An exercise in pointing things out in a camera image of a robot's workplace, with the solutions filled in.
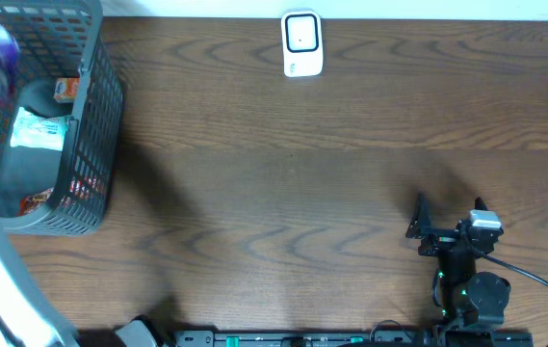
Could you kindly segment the teal snack wrapper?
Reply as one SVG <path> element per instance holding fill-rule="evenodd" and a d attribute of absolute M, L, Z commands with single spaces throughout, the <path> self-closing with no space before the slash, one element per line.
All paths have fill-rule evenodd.
<path fill-rule="evenodd" d="M 62 151 L 69 121 L 70 116 L 45 118 L 20 107 L 14 119 L 10 146 Z"/>

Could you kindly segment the orange juice carton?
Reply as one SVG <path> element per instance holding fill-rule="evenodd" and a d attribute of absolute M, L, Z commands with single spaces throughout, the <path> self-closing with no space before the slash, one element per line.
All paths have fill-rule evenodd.
<path fill-rule="evenodd" d="M 79 89 L 79 78 L 58 78 L 54 89 L 54 99 L 58 103 L 72 103 Z"/>

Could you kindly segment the orange chocolate bar wrapper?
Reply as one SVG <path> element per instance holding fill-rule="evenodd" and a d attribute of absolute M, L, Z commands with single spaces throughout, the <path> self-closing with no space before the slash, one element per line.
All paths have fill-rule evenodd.
<path fill-rule="evenodd" d="M 48 199 L 51 197 L 54 188 L 48 188 L 39 193 L 26 196 L 25 198 L 19 201 L 18 216 L 24 216 L 30 214 L 44 205 Z"/>

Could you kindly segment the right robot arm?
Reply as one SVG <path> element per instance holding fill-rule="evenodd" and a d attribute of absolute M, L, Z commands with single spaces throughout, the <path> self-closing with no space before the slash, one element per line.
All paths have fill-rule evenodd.
<path fill-rule="evenodd" d="M 504 323 L 510 284 L 493 273 L 479 272 L 476 261 L 494 251 L 503 233 L 499 217 L 480 198 L 456 227 L 442 228 L 431 223 L 427 199 L 418 196 L 405 237 L 420 241 L 418 254 L 438 259 L 432 300 L 443 309 L 443 322 L 432 329 L 436 345 L 495 342 L 493 332 Z"/>

